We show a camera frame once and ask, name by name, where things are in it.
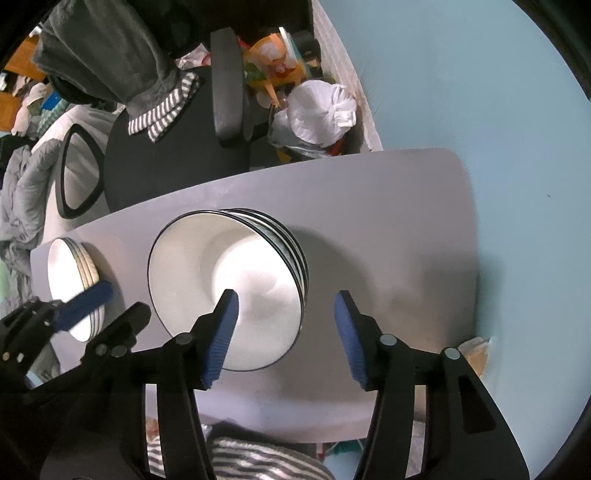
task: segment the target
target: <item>gray blanket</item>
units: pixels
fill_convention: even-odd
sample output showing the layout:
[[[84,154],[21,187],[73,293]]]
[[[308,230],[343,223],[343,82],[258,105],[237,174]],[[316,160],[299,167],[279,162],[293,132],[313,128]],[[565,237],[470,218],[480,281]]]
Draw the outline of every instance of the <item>gray blanket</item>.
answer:
[[[61,142],[49,140],[31,154],[14,151],[0,192],[0,258],[9,272],[10,291],[0,303],[0,317],[32,296],[30,255],[41,241],[47,190]]]

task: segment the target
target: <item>white plastic bag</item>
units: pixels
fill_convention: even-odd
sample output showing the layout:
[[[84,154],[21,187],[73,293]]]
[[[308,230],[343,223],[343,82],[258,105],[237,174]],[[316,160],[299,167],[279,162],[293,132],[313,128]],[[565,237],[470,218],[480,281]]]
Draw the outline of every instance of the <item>white plastic bag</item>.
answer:
[[[309,144],[334,145],[356,122],[357,102],[344,85],[308,80],[295,87],[287,101],[293,133]]]

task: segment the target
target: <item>black chair seat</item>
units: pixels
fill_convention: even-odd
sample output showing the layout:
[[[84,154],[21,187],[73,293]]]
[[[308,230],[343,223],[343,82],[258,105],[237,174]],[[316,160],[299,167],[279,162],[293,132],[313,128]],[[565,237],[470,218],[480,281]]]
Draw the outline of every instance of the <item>black chair seat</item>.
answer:
[[[117,210],[248,171],[248,144],[222,148],[213,123],[211,69],[194,69],[201,86],[173,127],[156,143],[147,131],[129,135],[128,114],[113,125],[105,151],[103,186],[109,210]]]

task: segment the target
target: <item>gray table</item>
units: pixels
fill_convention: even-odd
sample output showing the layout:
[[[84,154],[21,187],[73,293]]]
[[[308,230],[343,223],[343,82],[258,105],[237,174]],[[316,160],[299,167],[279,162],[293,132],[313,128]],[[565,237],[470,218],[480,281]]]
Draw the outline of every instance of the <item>gray table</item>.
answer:
[[[382,330],[414,348],[439,351],[473,333],[476,224],[469,179],[450,151],[349,155],[259,170],[175,192],[70,232],[102,278],[116,285],[107,322],[136,301],[152,306],[147,261],[170,220],[198,209],[248,207],[273,215],[301,243],[310,266],[303,329],[280,362],[222,373],[197,393],[206,421],[231,419],[293,442],[364,437],[375,396],[350,377],[332,317],[335,292],[351,291]],[[50,299],[49,244],[31,255],[34,292]],[[170,336],[153,312],[135,349]],[[63,369],[84,344],[62,333],[53,345]],[[148,411],[155,409],[148,389]]]

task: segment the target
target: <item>stack of plates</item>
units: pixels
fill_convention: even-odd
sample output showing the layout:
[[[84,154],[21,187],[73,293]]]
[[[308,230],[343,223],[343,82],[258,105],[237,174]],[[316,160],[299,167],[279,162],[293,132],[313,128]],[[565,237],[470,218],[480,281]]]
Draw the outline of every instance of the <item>stack of plates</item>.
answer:
[[[90,255],[71,238],[54,240],[47,259],[47,277],[53,300],[69,301],[99,281]],[[103,328],[105,308],[100,307],[70,330],[79,342],[94,338]]]

